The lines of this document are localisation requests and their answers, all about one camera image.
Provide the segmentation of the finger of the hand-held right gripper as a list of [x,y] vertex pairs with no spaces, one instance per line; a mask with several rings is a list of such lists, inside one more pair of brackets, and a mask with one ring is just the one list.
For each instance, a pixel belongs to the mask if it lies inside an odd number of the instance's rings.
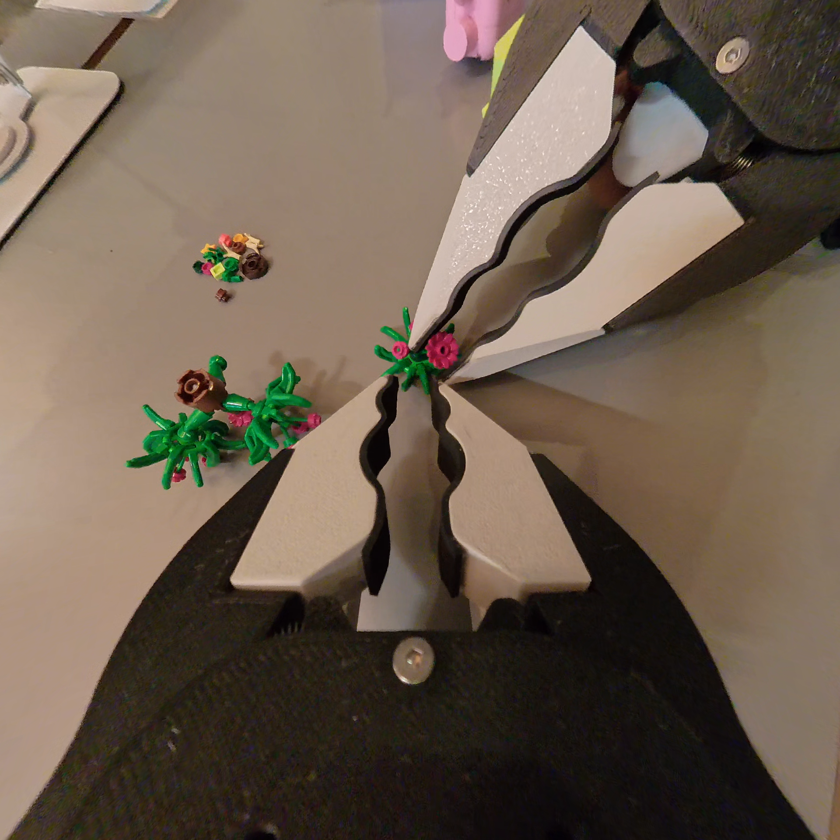
[[409,347],[445,327],[543,204],[573,191],[610,150],[616,63],[580,24],[458,189],[416,306]]
[[529,294],[447,382],[478,380],[603,336],[607,323],[743,224],[716,183],[640,185],[606,216],[578,263]]

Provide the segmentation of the green toy plant brown pot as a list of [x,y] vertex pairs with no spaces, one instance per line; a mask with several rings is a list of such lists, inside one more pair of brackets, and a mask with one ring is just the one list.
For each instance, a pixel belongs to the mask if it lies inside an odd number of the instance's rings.
[[311,402],[297,394],[301,378],[292,364],[286,363],[256,400],[229,390],[227,367],[224,357],[214,355],[205,368],[188,370],[178,379],[175,398],[189,413],[170,419],[143,406],[154,428],[143,440],[143,454],[126,466],[162,465],[167,490],[187,475],[202,487],[203,470],[219,466],[227,455],[242,453],[257,466],[322,422]]

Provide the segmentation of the pile of small toy pieces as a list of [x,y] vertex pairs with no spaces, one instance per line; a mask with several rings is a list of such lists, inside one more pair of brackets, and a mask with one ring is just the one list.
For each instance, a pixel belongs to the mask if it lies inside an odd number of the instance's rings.
[[270,260],[263,254],[264,242],[248,233],[221,234],[213,243],[205,244],[200,259],[192,270],[224,284],[257,280],[270,270]]

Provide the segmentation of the pink toy flower pot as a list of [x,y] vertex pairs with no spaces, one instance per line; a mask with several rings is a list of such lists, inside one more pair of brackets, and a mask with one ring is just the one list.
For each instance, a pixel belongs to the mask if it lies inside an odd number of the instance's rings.
[[444,52],[454,62],[491,60],[498,40],[523,15],[525,1],[446,1]]

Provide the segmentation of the white document stand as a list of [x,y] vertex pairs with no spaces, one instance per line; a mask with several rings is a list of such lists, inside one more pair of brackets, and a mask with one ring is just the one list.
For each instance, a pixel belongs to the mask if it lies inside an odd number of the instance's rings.
[[105,70],[1,61],[1,246],[14,235],[119,99]]

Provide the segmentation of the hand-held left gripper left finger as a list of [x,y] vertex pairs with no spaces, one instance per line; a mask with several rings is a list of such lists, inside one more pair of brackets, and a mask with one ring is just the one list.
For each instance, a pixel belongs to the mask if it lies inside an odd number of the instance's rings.
[[398,390],[395,377],[377,380],[295,445],[230,577],[235,589],[341,603],[379,594],[391,539],[378,476]]

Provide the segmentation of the lime green toy pot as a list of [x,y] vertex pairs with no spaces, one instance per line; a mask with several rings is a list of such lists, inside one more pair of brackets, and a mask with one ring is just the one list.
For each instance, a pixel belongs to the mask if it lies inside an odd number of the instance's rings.
[[519,6],[509,6],[506,3],[494,2],[476,17],[478,25],[479,58],[491,60],[490,75],[491,99],[501,79],[513,40],[522,25],[523,13]]

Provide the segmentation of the green toy leaf cluster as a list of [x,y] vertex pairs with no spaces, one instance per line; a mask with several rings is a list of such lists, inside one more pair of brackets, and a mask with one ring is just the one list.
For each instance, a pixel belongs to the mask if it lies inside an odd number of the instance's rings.
[[[402,389],[404,391],[407,391],[412,385],[418,384],[422,388],[423,392],[426,395],[428,395],[430,393],[431,382],[437,380],[442,375],[442,373],[454,368],[455,365],[448,370],[439,371],[433,368],[432,365],[428,362],[420,361],[419,363],[417,363],[412,359],[404,361],[395,360],[391,353],[392,346],[395,342],[405,341],[411,352],[417,352],[422,350],[426,344],[424,343],[417,349],[411,349],[410,339],[412,338],[413,334],[413,320],[411,318],[410,311],[408,310],[408,308],[403,308],[402,310],[402,323],[403,332],[398,332],[395,329],[387,326],[381,327],[381,332],[390,340],[391,344],[388,347],[382,346],[380,344],[375,345],[374,354],[383,362],[388,363],[388,367],[383,373],[384,376],[403,375],[404,381],[402,382]],[[453,323],[450,323],[441,331],[438,331],[436,333],[439,332],[451,332],[455,336],[455,326]]]

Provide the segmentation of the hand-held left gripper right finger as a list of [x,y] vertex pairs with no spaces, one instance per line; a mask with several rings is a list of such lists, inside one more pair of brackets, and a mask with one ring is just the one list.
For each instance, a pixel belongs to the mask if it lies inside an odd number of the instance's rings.
[[592,578],[527,448],[446,385],[431,384],[437,465],[448,480],[437,561],[453,597],[583,592]]

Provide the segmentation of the laminated paper sheet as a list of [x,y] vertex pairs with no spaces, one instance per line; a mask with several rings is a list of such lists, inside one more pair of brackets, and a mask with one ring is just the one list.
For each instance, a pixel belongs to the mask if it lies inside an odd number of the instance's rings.
[[93,14],[114,18],[162,18],[178,1],[37,1],[35,7],[53,12]]

